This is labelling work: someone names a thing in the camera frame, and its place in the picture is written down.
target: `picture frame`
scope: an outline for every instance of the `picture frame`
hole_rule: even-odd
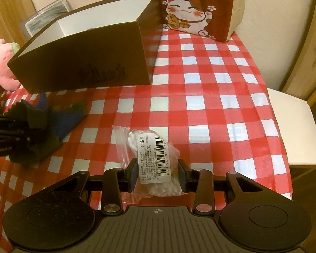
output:
[[[56,0],[19,24],[27,40],[44,28],[55,18],[70,12],[72,9],[67,0]]]

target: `table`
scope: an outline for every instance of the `table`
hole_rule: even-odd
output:
[[[119,167],[112,125],[150,128],[172,142],[192,168],[209,169],[214,175],[235,170],[291,198],[287,155],[265,82],[236,34],[220,43],[164,30],[151,86],[47,95],[51,105],[62,108],[86,101],[88,116],[38,165],[23,167],[0,157],[0,253],[11,249],[2,217],[13,203],[79,170],[97,175]],[[1,104],[7,110],[21,99],[35,103],[38,96],[21,87],[4,93]],[[223,208],[223,194],[215,197],[216,208]],[[100,199],[100,193],[94,193],[91,206],[100,208]],[[184,204],[188,199],[155,198],[145,204]]]

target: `white wall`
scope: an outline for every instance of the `white wall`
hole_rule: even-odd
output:
[[[33,0],[37,10],[55,0]],[[73,9],[100,0],[68,0]],[[237,29],[268,87],[278,89],[307,25],[312,0],[247,0]]]
[[[247,0],[236,30],[266,84],[278,89],[293,59],[315,0]]]

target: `pink stuffed toy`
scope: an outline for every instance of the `pink stuffed toy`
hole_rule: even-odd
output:
[[[5,90],[14,91],[21,85],[7,65],[19,49],[17,43],[5,43],[4,39],[0,39],[0,86]]]

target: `box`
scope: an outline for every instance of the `box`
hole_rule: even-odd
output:
[[[31,94],[149,85],[162,29],[159,0],[105,0],[49,23],[8,66]]]

